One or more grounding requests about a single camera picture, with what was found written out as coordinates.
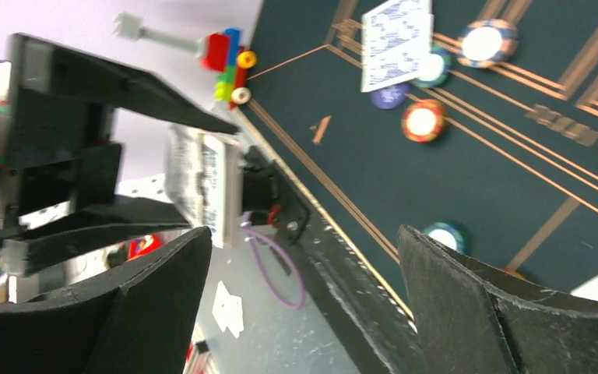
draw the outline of white poker chip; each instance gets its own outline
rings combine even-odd
[[[517,47],[517,29],[503,19],[471,23],[459,36],[457,61],[464,66],[486,69],[507,60]]]
[[[424,233],[453,251],[462,253],[463,255],[468,251],[463,232],[454,224],[436,222],[427,227]]]
[[[415,136],[426,136],[437,127],[437,115],[430,109],[418,108],[409,115],[409,123]]]

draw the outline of green poker chip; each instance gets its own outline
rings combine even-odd
[[[444,83],[450,74],[452,55],[440,45],[432,44],[430,54],[423,60],[420,76],[411,81],[414,86],[432,88]]]
[[[466,244],[466,235],[455,224],[436,222],[428,226],[424,230],[424,233],[453,251],[463,255],[468,254],[469,249]]]

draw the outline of white wall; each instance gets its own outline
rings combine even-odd
[[[250,40],[261,0],[0,0],[0,59],[6,39],[24,32],[156,72],[209,108],[215,76],[179,51],[113,36],[119,12],[143,16],[146,26],[198,38],[240,27]],[[166,124],[133,113],[118,115],[115,139],[125,142],[121,179],[162,172]]]

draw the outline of red poker chip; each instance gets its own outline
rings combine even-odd
[[[404,135],[414,142],[429,143],[445,130],[445,107],[436,100],[412,104],[403,116]]]

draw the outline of poker chip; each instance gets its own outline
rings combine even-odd
[[[503,271],[505,271],[506,273],[512,275],[513,277],[519,278],[521,280],[526,280],[526,277],[524,277],[522,274],[517,273],[517,270],[512,270],[512,269],[508,269],[508,268],[503,268],[501,269]]]
[[[471,68],[487,69],[507,60],[516,48],[514,25],[503,19],[482,19],[460,34],[457,61]]]
[[[459,230],[454,224],[437,222],[428,226],[424,233],[433,238],[436,242],[442,243],[453,251],[462,253],[467,252],[466,239],[463,231]]]
[[[423,61],[420,76],[411,81],[414,86],[432,88],[441,85],[452,67],[452,55],[440,45],[432,44],[430,54]]]
[[[370,92],[370,99],[375,107],[380,109],[393,109],[402,105],[409,93],[410,85],[408,83],[399,83],[380,90]]]
[[[418,143],[436,139],[445,129],[445,107],[436,100],[421,100],[411,105],[403,116],[404,135]]]

